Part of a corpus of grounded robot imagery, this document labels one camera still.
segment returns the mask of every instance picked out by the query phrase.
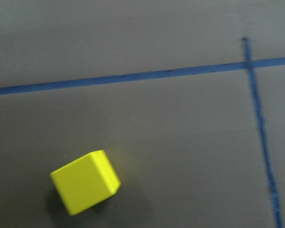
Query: horizontal blue tape strip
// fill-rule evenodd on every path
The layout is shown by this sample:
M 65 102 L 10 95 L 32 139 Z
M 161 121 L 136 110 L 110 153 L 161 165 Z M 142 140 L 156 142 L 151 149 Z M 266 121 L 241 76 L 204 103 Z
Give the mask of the horizontal blue tape strip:
M 285 58 L 256 60 L 253 63 L 255 68 L 280 66 L 280 65 L 285 65 Z M 201 67 L 195 66 L 195 67 L 180 68 L 174 70 L 161 70 L 161 71 L 152 71 L 152 72 L 127 74 L 127 75 L 104 76 L 104 77 L 59 81 L 59 82 L 30 84 L 23 86 L 18 85 L 18 86 L 2 87 L 0 88 L 0 95 L 71 88 L 78 86 L 92 86 L 92 85 L 101 85 L 109 83 L 131 82 L 131 81 L 146 80 L 146 79 L 164 78 L 164 77 L 197 75 L 197 74 L 243 70 L 243 69 L 246 69 L 245 62 L 209 65 Z

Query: yellow cube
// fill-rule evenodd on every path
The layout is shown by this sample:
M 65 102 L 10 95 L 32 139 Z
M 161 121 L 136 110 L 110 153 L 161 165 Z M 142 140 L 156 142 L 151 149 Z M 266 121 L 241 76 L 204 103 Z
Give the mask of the yellow cube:
M 109 198 L 120 186 L 103 150 L 76 159 L 52 172 L 50 177 L 70 215 Z

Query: cube's top face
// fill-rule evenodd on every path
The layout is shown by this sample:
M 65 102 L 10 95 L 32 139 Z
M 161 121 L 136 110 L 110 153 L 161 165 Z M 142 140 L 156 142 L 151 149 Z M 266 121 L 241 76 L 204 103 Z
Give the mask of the cube's top face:
M 50 174 L 70 215 L 114 195 L 120 182 L 104 151 L 95 151 Z

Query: blue line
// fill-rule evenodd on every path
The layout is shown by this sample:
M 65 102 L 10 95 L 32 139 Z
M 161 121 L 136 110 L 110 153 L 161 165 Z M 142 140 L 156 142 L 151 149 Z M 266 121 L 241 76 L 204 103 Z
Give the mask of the blue line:
M 251 93 L 252 93 L 252 97 L 254 101 L 255 113 L 257 117 L 257 124 L 258 124 L 260 139 L 262 143 L 262 150 L 263 150 L 263 156 L 264 156 L 265 165 L 266 165 L 267 178 L 268 178 L 268 183 L 269 183 L 269 187 L 271 190 L 271 201 L 272 201 L 273 213 L 275 216 L 275 224 L 277 228 L 282 228 L 283 224 L 282 224 L 282 217 L 281 217 L 281 210 L 280 210 L 279 192 L 276 186 L 274 170 L 273 170 L 273 166 L 271 163 L 267 135 L 266 135 L 266 130 L 265 130 L 266 128 L 265 120 L 264 120 L 263 113 L 262 113 L 262 103 L 261 103 L 261 98 L 260 98 L 259 91 L 258 91 L 256 74 L 254 72 L 255 64 L 259 64 L 259 66 L 264 66 L 265 64 L 268 64 L 268 62 L 262 62 L 263 60 L 259 60 L 255 62 L 252 61 L 250 41 L 248 38 L 243 38 L 243 40 L 244 40 L 244 45 L 245 45 L 246 67 L 247 67 L 247 71 L 249 74 L 250 88 L 251 88 Z
M 253 61 L 253 63 L 255 68 L 281 66 L 285 65 L 285 57 L 256 60 Z M 2 87 L 0 88 L 0 95 L 72 88 L 79 86 L 92 86 L 92 85 L 101 85 L 109 83 L 131 82 L 131 81 L 146 80 L 146 79 L 164 78 L 164 77 L 197 75 L 197 74 L 206 74 L 206 73 L 232 71 L 232 70 L 244 70 L 244 69 L 246 69 L 245 62 L 209 65 L 201 67 L 196 66 L 188 68 L 179 68 L 174 70 L 161 70 L 161 71 L 152 71 L 145 73 L 128 74 L 128 75 L 104 76 L 104 77 L 94 77 L 86 79 Z

